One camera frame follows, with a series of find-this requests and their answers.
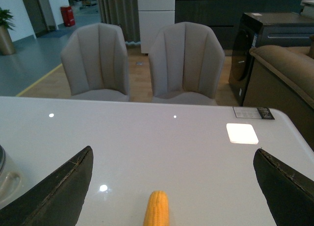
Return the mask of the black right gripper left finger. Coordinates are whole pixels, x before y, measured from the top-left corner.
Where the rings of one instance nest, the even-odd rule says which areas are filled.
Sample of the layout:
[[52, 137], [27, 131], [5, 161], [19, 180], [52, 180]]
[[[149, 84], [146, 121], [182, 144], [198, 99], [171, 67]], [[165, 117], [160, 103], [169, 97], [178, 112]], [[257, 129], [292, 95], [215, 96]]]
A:
[[74, 226], [93, 170], [93, 150], [83, 148], [25, 194], [1, 209], [2, 226]]

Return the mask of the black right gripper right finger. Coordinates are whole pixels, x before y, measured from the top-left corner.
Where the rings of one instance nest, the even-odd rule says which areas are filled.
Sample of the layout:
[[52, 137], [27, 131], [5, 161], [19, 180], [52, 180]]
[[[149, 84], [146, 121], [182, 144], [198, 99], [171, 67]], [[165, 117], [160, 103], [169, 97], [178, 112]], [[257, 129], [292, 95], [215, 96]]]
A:
[[278, 226], [314, 224], [314, 181], [263, 149], [255, 152], [258, 184]]

